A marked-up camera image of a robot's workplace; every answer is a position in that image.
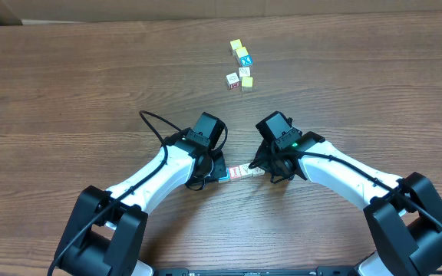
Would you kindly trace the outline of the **wooden block green side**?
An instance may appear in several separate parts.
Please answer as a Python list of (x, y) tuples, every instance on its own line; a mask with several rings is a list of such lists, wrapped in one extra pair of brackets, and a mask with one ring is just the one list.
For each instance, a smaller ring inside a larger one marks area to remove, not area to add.
[(252, 175), (253, 175), (254, 177), (262, 176), (262, 175), (264, 175), (265, 173), (266, 173), (265, 170), (264, 170), (264, 169), (261, 169), (261, 168), (259, 168), (259, 167), (256, 167), (256, 168), (253, 168), (253, 169), (252, 169)]

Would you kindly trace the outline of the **wooden block red letter Y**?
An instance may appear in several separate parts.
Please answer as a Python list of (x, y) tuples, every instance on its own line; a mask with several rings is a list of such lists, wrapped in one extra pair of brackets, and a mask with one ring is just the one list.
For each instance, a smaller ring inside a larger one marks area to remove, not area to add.
[(229, 181), (230, 181), (229, 169), (226, 169), (225, 176), (218, 178), (218, 183), (229, 182)]

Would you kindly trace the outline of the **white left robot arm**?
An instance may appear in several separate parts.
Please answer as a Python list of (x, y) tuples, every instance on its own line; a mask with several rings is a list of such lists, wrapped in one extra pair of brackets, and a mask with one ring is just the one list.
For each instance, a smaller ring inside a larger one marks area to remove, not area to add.
[(88, 186), (77, 198), (50, 264), (70, 275), (152, 275), (139, 259), (149, 214), (177, 187), (204, 189), (226, 175), (228, 128), (202, 113), (192, 128), (161, 137), (158, 154), (105, 190)]

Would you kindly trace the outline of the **wooden block red apple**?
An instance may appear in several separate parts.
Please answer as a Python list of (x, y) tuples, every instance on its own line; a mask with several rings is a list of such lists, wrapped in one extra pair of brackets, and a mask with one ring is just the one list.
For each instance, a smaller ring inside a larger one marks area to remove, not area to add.
[(241, 178), (253, 177), (253, 170), (249, 168), (249, 164), (242, 164), (239, 166)]

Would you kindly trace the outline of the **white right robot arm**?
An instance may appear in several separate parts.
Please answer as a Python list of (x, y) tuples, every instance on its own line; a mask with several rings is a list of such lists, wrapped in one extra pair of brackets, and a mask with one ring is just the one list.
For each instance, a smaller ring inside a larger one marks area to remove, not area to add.
[(442, 275), (442, 198), (426, 176), (366, 166), (279, 111), (256, 129), (262, 142), (252, 168), (270, 173), (272, 183), (299, 176), (321, 184), (363, 211), (376, 250), (351, 274)]

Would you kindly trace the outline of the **wooden block red letter I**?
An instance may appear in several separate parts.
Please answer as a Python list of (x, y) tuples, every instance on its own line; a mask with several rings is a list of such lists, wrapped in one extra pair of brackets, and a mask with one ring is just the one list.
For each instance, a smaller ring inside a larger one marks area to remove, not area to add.
[(228, 171), (229, 171), (229, 178), (231, 181), (242, 178), (242, 173), (238, 166), (229, 167)]

